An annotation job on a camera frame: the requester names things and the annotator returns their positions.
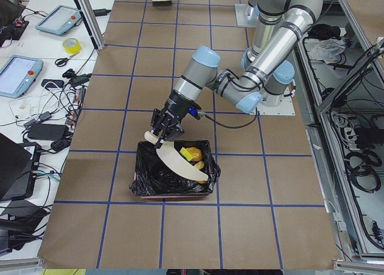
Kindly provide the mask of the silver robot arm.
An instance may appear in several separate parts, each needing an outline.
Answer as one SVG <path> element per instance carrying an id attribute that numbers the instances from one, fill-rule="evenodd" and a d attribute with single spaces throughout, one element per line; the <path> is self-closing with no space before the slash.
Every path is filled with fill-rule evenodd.
<path id="1" fill-rule="evenodd" d="M 162 110 L 154 110 L 151 134 L 154 145 L 180 137 L 186 114 L 199 116 L 195 103 L 209 88 L 244 113 L 252 113 L 261 100 L 261 90 L 286 60 L 297 42 L 317 22 L 323 0 L 248 0 L 258 11 L 254 40 L 242 57 L 241 76 L 219 68 L 220 56 L 200 46 L 181 74 Z"/>

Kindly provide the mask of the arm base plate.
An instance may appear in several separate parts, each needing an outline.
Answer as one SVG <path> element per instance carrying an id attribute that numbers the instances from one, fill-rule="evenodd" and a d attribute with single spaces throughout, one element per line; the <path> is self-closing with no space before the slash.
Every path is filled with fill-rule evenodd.
<path id="1" fill-rule="evenodd" d="M 289 83 L 281 83 L 272 77 L 261 90 L 262 98 L 257 105 L 260 115 L 295 116 L 293 96 L 296 83 L 291 79 Z"/>
<path id="2" fill-rule="evenodd" d="M 237 27 L 255 28 L 259 10 L 248 4 L 235 4 L 235 15 Z"/>

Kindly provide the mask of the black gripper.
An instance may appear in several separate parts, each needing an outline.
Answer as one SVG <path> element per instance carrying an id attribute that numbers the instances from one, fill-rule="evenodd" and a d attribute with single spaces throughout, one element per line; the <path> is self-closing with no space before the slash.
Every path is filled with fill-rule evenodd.
<path id="1" fill-rule="evenodd" d="M 160 144 L 173 142 L 181 137 L 185 131 L 182 119 L 189 113 L 199 120 L 201 107 L 176 91 L 172 91 L 162 110 L 155 108 L 151 117 L 151 132 L 160 138 Z"/>

